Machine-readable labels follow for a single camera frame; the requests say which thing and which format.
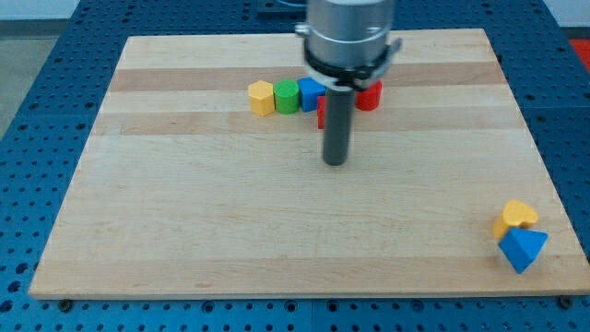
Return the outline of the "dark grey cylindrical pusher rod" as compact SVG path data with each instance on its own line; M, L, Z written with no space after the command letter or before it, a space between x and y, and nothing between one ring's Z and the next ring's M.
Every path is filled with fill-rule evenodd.
M323 159L328 165L342 165L348 158L354 106L353 90L328 89L326 91Z

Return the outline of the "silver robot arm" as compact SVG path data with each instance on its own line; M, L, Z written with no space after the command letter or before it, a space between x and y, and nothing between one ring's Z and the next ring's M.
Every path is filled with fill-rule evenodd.
M326 87L323 160L339 166L348 158L356 94L389 70L402 41L389 40L395 0L312 0L302 38L308 75Z

